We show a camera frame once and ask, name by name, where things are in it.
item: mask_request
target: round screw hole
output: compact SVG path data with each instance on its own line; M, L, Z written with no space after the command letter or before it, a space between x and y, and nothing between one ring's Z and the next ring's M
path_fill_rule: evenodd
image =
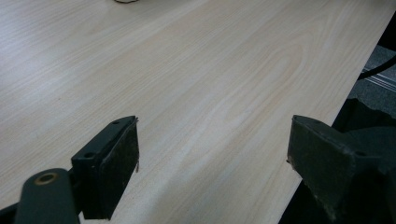
M84 157L87 159L93 158L96 154L93 152L88 152L84 154Z
M362 156L362 157L367 156L366 153L361 152L361 151L356 151L355 154L358 155L358 156Z
M43 174L35 180L35 184L38 186L47 185L49 183L52 183L57 177L58 175L56 173Z

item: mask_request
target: black cable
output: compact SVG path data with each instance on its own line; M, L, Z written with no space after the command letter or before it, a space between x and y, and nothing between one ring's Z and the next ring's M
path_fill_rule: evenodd
M361 75L358 77L358 80L367 78L367 77L372 77L373 75L376 75L380 72L383 72L387 70L388 68L392 67L393 65L396 64L396 55L393 56L393 58L389 59L387 62L379 65L376 68L373 68L372 70L369 70L367 72L361 73Z

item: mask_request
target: wooden table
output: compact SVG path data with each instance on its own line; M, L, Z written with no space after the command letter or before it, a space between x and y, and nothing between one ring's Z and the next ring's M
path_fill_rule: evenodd
M395 8L2 0L0 208L137 115L140 172L111 223L277 223L300 182L292 115L332 123Z

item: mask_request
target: wood grain surface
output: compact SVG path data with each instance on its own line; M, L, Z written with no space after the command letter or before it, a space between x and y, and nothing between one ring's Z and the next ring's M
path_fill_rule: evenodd
M140 172L110 223L277 223L300 182L292 115L333 122L395 8L1 0L0 208L137 115Z

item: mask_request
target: light wood tabletop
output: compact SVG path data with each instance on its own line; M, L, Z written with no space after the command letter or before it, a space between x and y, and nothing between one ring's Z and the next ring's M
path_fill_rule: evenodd
M292 115L333 122L395 8L1 0L0 209L136 115L140 171L110 223L277 223L300 183Z

